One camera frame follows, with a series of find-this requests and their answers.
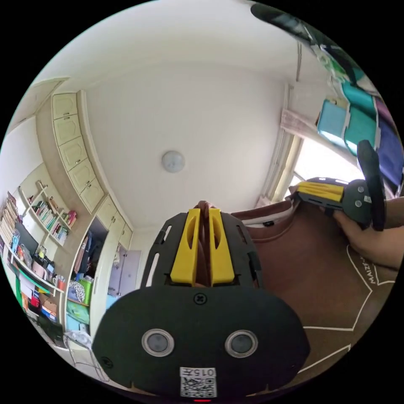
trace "yellow clip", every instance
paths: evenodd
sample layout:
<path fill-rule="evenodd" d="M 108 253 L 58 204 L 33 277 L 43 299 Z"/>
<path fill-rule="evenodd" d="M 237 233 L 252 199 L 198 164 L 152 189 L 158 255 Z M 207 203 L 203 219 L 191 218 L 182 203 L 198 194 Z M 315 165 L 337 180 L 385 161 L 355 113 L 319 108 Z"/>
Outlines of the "yellow clip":
<path fill-rule="evenodd" d="M 220 209 L 209 209 L 209 234 L 211 285 L 231 283 L 234 280 L 234 269 Z"/>
<path fill-rule="evenodd" d="M 344 187 L 327 183 L 304 181 L 298 185 L 298 192 L 325 198 L 336 202 L 341 202 Z"/>
<path fill-rule="evenodd" d="M 188 211 L 184 231 L 170 274 L 171 280 L 175 283 L 188 284 L 191 286 L 195 284 L 197 276 L 200 211 L 200 209 L 190 209 Z"/>

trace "screw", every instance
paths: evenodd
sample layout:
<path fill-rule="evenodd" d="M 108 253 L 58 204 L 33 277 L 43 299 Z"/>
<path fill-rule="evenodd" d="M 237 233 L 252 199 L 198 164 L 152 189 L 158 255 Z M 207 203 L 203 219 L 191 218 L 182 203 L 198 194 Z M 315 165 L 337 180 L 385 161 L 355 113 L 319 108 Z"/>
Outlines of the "screw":
<path fill-rule="evenodd" d="M 107 358 L 106 356 L 103 356 L 102 358 L 101 358 L 101 361 L 103 362 L 103 364 L 104 364 L 104 366 L 107 368 L 107 369 L 112 369 L 113 368 L 113 363 L 112 363 L 112 360 L 110 359 L 110 358 Z"/>
<path fill-rule="evenodd" d="M 197 294 L 194 296 L 194 302 L 195 302 L 196 304 L 199 304 L 199 305 L 205 304 L 205 303 L 207 302 L 207 297 L 206 297 L 206 295 L 204 295 L 203 293 L 197 293 Z"/>

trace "label sticker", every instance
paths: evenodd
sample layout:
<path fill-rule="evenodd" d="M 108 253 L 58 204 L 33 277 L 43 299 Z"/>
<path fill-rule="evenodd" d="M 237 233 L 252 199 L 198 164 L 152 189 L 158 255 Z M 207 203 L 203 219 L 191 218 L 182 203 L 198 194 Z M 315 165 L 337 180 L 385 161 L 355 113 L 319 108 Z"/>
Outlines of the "label sticker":
<path fill-rule="evenodd" d="M 180 367 L 181 397 L 217 397 L 214 367 Z"/>

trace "qr code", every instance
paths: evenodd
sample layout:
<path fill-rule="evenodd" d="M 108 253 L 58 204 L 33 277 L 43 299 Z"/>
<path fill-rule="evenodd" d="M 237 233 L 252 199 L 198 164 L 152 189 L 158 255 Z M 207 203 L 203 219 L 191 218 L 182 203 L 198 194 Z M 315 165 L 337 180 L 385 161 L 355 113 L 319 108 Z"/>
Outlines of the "qr code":
<path fill-rule="evenodd" d="M 182 377 L 181 396 L 216 397 L 216 379 L 204 377 Z"/>

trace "window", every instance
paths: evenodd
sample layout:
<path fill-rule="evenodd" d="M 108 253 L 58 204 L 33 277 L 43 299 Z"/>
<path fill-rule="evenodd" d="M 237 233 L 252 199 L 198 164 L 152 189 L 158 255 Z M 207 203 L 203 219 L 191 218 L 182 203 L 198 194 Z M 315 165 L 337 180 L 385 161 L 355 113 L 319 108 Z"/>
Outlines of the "window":
<path fill-rule="evenodd" d="M 350 182 L 364 179 L 362 171 L 344 158 L 311 139 L 305 139 L 296 162 L 294 175 L 289 186 L 313 177 L 329 177 Z"/>

